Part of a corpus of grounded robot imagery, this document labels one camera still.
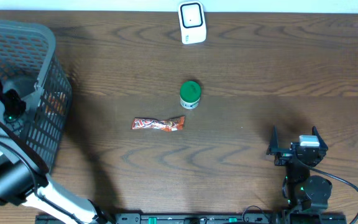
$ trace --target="basket mesh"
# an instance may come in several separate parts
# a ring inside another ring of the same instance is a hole
[[[54,36],[46,27],[0,21],[2,85],[20,77],[34,80],[25,86],[31,94],[21,96],[27,103],[25,115],[7,123],[7,127],[37,152],[49,168],[53,166],[71,105],[71,86],[54,48]]]

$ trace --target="snack bar wrapper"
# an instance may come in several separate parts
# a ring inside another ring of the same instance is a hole
[[[161,129],[163,131],[176,131],[182,130],[185,123],[185,117],[181,116],[179,118],[172,118],[165,121],[159,121],[156,119],[145,119],[145,118],[135,118],[132,123],[132,129]]]

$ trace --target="wooden table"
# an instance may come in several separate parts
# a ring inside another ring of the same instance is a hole
[[[266,156],[315,125],[318,168],[358,185],[358,15],[206,13],[207,40],[183,45],[177,13],[0,11],[45,24],[74,99],[52,176],[111,212],[277,210],[283,167]],[[179,104],[186,80],[203,95]],[[185,115],[182,131],[130,130],[135,117]],[[333,180],[329,211],[348,221],[358,194]],[[0,207],[0,223],[39,211]]]

